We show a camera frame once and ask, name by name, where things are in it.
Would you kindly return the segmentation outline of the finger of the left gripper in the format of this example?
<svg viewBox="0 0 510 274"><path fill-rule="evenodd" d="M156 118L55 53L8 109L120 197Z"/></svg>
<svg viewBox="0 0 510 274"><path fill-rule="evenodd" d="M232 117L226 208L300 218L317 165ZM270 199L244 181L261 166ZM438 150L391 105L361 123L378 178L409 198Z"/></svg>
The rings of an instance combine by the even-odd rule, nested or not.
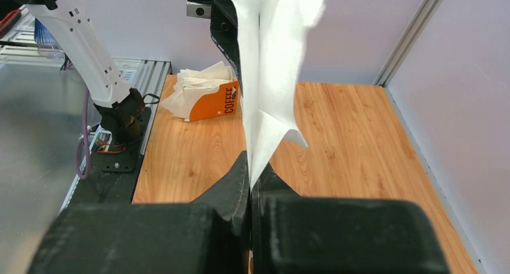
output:
<svg viewBox="0 0 510 274"><path fill-rule="evenodd" d="M212 0L210 32L212 40L232 66L242 85L238 44L238 18L231 0Z"/></svg>

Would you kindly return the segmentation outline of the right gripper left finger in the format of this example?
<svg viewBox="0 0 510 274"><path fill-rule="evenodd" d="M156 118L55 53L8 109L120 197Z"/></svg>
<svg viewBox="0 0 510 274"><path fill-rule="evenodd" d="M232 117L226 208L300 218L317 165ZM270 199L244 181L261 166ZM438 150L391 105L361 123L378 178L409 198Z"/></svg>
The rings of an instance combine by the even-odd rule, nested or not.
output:
<svg viewBox="0 0 510 274"><path fill-rule="evenodd" d="M82 204L63 210L29 273L247 273L247 153L188 203Z"/></svg>

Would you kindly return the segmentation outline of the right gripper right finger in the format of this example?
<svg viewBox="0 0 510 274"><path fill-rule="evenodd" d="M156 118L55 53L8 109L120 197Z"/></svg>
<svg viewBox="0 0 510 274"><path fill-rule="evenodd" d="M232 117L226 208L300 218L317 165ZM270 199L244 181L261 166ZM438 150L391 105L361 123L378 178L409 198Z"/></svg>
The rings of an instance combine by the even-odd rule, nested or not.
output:
<svg viewBox="0 0 510 274"><path fill-rule="evenodd" d="M449 273L431 221L399 199L297 194L271 166L251 193L253 273Z"/></svg>

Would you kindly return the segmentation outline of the single white paper filter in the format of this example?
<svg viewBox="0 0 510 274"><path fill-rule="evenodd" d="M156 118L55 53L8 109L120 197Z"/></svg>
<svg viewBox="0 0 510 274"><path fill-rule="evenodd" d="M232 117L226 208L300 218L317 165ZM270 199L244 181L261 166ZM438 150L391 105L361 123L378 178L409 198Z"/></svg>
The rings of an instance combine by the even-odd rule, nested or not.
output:
<svg viewBox="0 0 510 274"><path fill-rule="evenodd" d="M282 140L307 143L294 100L308 31L325 0L231 0L238 19L242 120L254 186Z"/></svg>

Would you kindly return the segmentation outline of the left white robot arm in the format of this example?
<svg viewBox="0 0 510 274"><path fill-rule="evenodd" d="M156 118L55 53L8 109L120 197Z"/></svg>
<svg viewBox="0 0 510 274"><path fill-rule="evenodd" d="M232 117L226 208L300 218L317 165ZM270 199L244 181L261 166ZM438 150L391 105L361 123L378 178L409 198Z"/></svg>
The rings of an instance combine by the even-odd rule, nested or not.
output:
<svg viewBox="0 0 510 274"><path fill-rule="evenodd" d="M13 0L49 30L83 78L101 126L115 141L129 144L143 137L138 117L146 105L114 64L96 34L83 0Z"/></svg>

